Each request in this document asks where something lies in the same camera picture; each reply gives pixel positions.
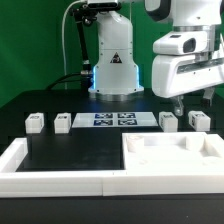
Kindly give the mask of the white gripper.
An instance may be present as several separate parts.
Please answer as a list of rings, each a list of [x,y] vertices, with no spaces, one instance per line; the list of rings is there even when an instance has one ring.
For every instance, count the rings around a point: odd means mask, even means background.
[[[215,88],[224,83],[224,44],[219,29],[171,31],[153,44],[152,90],[172,98],[174,113],[184,113],[182,94],[205,89],[203,107],[211,107]]]

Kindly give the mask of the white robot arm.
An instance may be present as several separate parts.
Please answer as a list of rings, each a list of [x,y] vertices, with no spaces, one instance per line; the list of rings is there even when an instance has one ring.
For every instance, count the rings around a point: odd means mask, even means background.
[[[133,62],[132,24],[116,12],[124,1],[87,0],[99,24],[99,61],[90,92],[106,100],[143,90]],[[181,116],[184,94],[204,90],[210,99],[214,87],[224,83],[224,0],[144,0],[144,6],[153,21],[172,24],[172,31],[153,43],[152,91],[171,99]]]

